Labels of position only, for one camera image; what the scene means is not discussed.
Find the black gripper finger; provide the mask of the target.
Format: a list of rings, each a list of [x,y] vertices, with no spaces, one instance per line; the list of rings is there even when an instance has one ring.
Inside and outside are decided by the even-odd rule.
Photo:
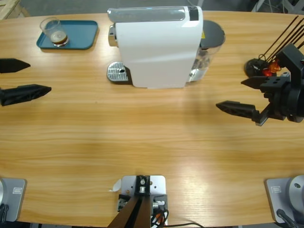
[[[0,90],[0,105],[7,106],[23,102],[28,102],[40,98],[52,90],[44,85],[20,85],[15,88]]]
[[[25,68],[30,67],[29,63],[15,58],[1,58],[0,72],[1,73],[15,73]]]

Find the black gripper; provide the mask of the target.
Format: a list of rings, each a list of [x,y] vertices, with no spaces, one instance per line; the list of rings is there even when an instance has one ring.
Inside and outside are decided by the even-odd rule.
[[[260,113],[254,105],[235,101],[216,104],[221,111],[251,119],[262,126],[269,118],[300,123],[304,120],[304,78],[302,76],[276,77],[253,76],[241,84],[260,89],[268,99],[268,106]]]

